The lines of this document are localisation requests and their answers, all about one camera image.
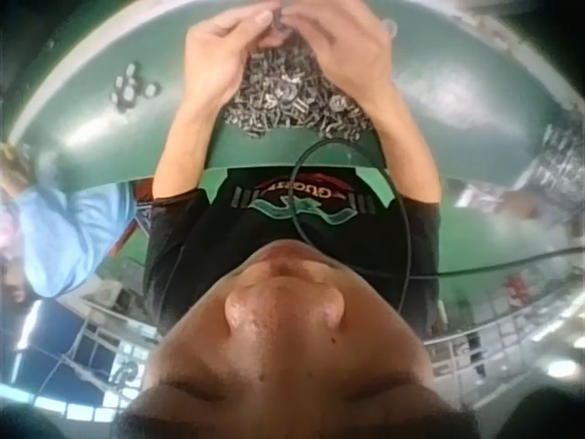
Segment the worker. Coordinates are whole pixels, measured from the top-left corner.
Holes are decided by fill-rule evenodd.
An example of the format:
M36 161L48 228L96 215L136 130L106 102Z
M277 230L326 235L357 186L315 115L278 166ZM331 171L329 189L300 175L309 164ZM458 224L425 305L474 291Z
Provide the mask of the worker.
M34 182L22 160L1 153L3 305L25 313L34 301L74 290L92 275L136 211L133 185L65 194Z
M265 37L279 8L229 10L186 36L183 99L154 176L144 283L164 338L113 437L477 437L474 418L432 389L420 338L435 319L437 283L412 280L402 315L394 309L407 258L396 202L383 206L353 169L305 168L294 197L314 248L282 215L291 167L230 170L213 202L199 186L249 49L265 38L279 44ZM440 180L391 82L386 26L361 0L297 0L282 22L371 118L408 212L412 272L435 273ZM366 211L351 202L362 196Z

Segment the black t-shirt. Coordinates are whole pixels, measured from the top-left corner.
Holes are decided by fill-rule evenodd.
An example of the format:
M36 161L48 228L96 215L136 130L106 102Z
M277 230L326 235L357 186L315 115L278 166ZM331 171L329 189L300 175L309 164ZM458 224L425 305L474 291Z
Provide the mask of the black t-shirt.
M144 288L146 303L165 334L223 275L262 246L301 240L288 198L289 167L229 171L209 202L204 190L158 199L153 205ZM339 262L396 273L363 277L398 306L406 261L399 206L382 205L354 169L304 168L294 185L303 230ZM440 215L437 205L405 199L412 242L412 274L436 273ZM438 284L410 281L402 316L423 337L436 316Z

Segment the nose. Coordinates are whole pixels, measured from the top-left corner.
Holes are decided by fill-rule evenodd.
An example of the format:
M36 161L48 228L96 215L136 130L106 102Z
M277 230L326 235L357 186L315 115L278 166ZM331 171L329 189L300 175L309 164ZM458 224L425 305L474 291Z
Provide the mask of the nose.
M341 292L330 284L275 275L234 289L225 303L232 333L313 333L338 329L345 311Z

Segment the green work table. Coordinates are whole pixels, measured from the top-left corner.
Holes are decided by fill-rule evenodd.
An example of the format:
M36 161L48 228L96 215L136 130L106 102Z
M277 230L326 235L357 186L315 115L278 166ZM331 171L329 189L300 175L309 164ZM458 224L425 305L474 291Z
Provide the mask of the green work table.
M117 2L104 1L82 7L22 79L19 104L13 101L6 116L9 140L28 145L38 173L67 190L152 175L181 99L186 31L241 3L167 0L119 9ZM430 9L426 2L369 3L398 23L394 81L441 173L513 186L537 154L547 125L567 106L550 91L556 82L562 87L562 79L553 70L545 83L520 62L509 35L492 31L489 21ZM119 114L110 95L130 62L162 90ZM316 140L305 129L252 140L218 122L207 165L292 165ZM361 144L380 157L373 135ZM310 163L368 167L338 145Z

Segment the blue shirt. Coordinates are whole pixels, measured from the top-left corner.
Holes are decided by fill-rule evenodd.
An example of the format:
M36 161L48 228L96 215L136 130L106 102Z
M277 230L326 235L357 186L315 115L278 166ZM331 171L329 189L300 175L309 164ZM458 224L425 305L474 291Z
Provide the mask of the blue shirt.
M25 275L35 293L55 297L95 272L132 221L130 183L65 194L33 187L16 200Z

